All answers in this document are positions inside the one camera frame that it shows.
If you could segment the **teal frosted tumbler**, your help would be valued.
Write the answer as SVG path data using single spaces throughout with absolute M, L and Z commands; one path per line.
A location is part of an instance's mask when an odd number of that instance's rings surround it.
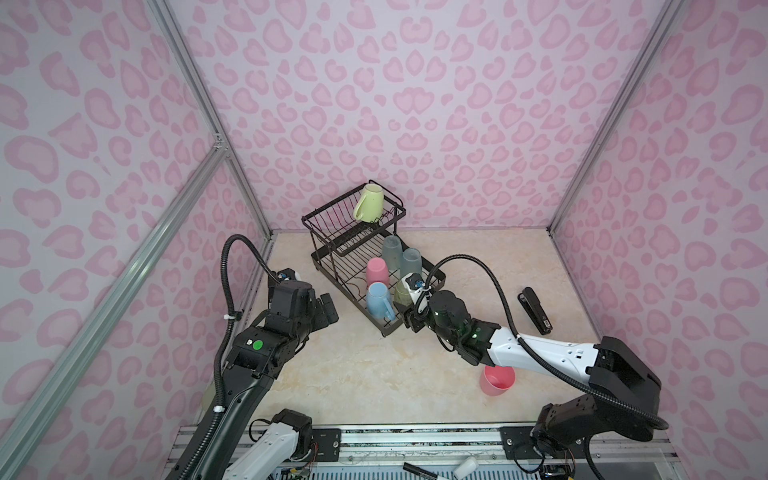
M 402 241 L 396 234 L 386 236 L 383 239 L 381 257 L 390 272 L 397 271 L 400 268 L 402 254 Z
M 407 248 L 402 252 L 400 274 L 402 278 L 409 274 L 420 274 L 423 270 L 421 252 L 416 248 Z

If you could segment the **green transparent cup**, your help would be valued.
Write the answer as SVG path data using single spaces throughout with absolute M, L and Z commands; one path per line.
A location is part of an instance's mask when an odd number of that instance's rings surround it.
M 408 285 L 403 280 L 398 280 L 394 287 L 393 302 L 403 307 L 413 303 Z

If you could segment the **blue mug white inside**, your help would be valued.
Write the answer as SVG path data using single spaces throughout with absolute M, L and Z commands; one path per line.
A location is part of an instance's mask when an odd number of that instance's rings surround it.
M 366 308 L 374 320 L 391 322 L 396 319 L 389 288 L 382 282 L 374 282 L 368 286 Z

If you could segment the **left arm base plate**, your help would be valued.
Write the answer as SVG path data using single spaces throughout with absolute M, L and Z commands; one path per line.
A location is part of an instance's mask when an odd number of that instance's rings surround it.
M 295 458 L 300 463 L 337 462 L 340 457 L 342 431 L 338 428 L 313 428 L 300 433 Z

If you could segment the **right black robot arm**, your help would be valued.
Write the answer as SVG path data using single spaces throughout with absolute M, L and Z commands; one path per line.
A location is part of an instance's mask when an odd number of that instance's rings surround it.
M 504 325 L 473 317 L 456 294 L 435 289 L 429 275 L 417 273 L 402 277 L 411 303 L 398 309 L 409 329 L 431 330 L 446 350 L 472 366 L 529 370 L 580 391 L 571 401 L 542 407 L 529 434 L 535 450 L 553 454 L 609 432 L 649 442 L 655 432 L 668 429 L 668 422 L 659 414 L 659 377 L 622 340 L 605 336 L 597 343 L 573 343 L 521 333 L 496 275 L 480 259 L 463 258 L 490 278 L 501 302 Z

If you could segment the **light green mug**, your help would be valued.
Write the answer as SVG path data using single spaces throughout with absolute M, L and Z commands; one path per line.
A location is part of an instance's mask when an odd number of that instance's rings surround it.
M 383 214 L 383 203 L 383 188 L 375 183 L 366 184 L 353 210 L 354 219 L 365 223 L 378 222 Z

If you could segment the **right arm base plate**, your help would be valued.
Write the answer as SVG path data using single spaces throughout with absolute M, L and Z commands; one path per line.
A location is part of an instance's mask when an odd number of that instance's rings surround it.
M 507 460 L 516 458 L 518 461 L 530 460 L 538 462 L 541 454 L 549 460 L 565 460 L 574 457 L 577 461 L 585 459 L 583 443 L 577 441 L 568 446 L 567 449 L 552 449 L 544 446 L 541 442 L 536 443 L 530 436 L 532 426 L 502 426 L 499 428 L 501 445 Z

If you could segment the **pink cup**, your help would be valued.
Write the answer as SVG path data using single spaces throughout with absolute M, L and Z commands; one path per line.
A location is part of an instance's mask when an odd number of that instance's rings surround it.
M 481 391 L 487 396 L 506 393 L 516 381 L 516 372 L 511 367 L 485 366 L 479 379 Z
M 388 266 L 383 258 L 371 258 L 366 265 L 366 283 L 371 286 L 374 283 L 382 283 L 386 286 L 389 282 L 390 274 Z

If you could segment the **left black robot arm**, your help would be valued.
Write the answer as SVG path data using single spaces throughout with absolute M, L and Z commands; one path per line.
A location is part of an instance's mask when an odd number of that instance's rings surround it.
M 237 336 L 243 318 L 235 308 L 229 281 L 232 246 L 243 243 L 268 278 L 268 306 Z M 170 479 L 221 479 L 249 425 L 283 367 L 309 339 L 339 319 L 328 293 L 318 294 L 291 269 L 275 272 L 255 245 L 242 234 L 231 235 L 222 247 L 220 278 L 227 314 L 226 331 L 213 363 L 214 399 L 191 441 L 168 474 Z

